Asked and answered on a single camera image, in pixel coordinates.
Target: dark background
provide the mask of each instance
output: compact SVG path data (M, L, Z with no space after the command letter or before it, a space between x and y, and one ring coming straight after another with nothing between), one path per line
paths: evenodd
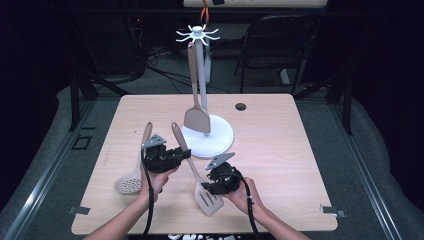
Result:
M122 2L101 1L102 6L120 8ZM178 8L181 1L149 1L136 7ZM63 7L81 7L84 1L62 3ZM56 93L69 85L75 69L95 73L142 74L147 49L134 45L126 24L113 21L104 24L82 24L89 16L69 24L64 18L51 18L44 7L50 3L24 0L3 2L0 6L0 90L1 90L1 167L3 208L18 186L34 158L57 110ZM423 101L424 89L424 3L397 1L336 1L328 2L327 11L361 11L375 13L363 21L322 21L316 44L305 68L304 82L323 81L344 69L352 56L355 59L353 95L366 108L380 130L389 151L391 171L405 195L424 211ZM172 24L159 31L154 23L163 16L145 19L147 36L154 39L175 39L173 34L187 19L171 17ZM95 44L90 28L104 29L109 43ZM89 39L90 46L81 42ZM115 59L113 51L126 52L125 59ZM161 44L173 48L173 41Z

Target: forearm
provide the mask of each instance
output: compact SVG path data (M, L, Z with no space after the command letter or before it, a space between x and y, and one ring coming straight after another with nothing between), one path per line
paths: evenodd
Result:
M122 210L122 212L84 239L124 239L128 231L136 224L148 208L148 194L142 195Z
M266 228L275 239L309 239L307 236L282 221L266 207L262 206L258 212L260 213L255 216L255 220L259 222L264 228Z

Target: gray floor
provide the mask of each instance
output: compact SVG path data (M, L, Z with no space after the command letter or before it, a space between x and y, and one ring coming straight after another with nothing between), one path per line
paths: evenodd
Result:
M225 56L225 52L214 56L208 93L237 93L239 77L232 75L235 59ZM157 69L188 76L184 54L163 54L151 61ZM249 72L248 76L247 86L250 87L246 87L246 92L290 90L270 87L278 84L275 72ZM191 93L188 79L176 78L178 81L171 83L168 78L146 70L140 79L118 86L134 94ZM68 132L71 120L69 89L58 94L60 106L49 133L21 185L1 212L1 239L80 238L70 231L74 216L67 211L81 201L119 101L110 90L96 87L101 97L95 102L81 100L84 117L73 134ZM347 136L340 127L339 106L327 105L324 94L325 89L296 104L330 200L348 216L338 219L339 227L333 232L305 234L313 239L424 239L424 215L402 195L391 176L384 141L366 111L354 101L354 134ZM91 137L86 150L72 150L78 136ZM30 198L31 193L38 192L45 194Z

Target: white utensil holder base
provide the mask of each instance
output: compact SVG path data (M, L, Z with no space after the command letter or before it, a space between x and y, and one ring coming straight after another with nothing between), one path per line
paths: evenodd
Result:
M191 154L198 158L211 159L224 153L231 147L234 140L234 131L229 122L216 115L210 115L210 119L211 133L209 135L186 127L181 129Z

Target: person's arm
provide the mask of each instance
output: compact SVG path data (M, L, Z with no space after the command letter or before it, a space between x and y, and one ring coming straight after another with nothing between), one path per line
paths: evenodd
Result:
M255 218L255 221L257 221L264 228L266 228L268 232L271 233L272 236L274 236L274 238L277 240L309 239L307 236L289 226L283 220L278 218L274 213L272 213L269 209L267 209L261 201L253 179L247 177L244 179L246 180L246 183L250 188L250 194L252 195L252 200L254 203L253 217ZM240 211L245 214L248 214L247 193L246 187L244 186L243 182L240 183L240 187L239 189L237 189L237 191L226 194L224 195L224 197L232 201L237 206L237 208L240 209Z
M155 193L155 202L163 186L168 182L170 174L177 171L174 168L165 173L154 174L149 172L152 187ZM96 229L84 239L124 239L128 231L137 223L138 219L149 209L149 185L146 180L144 169L141 169L142 181L141 190L138 197L128 205L122 212L109 220L107 223Z

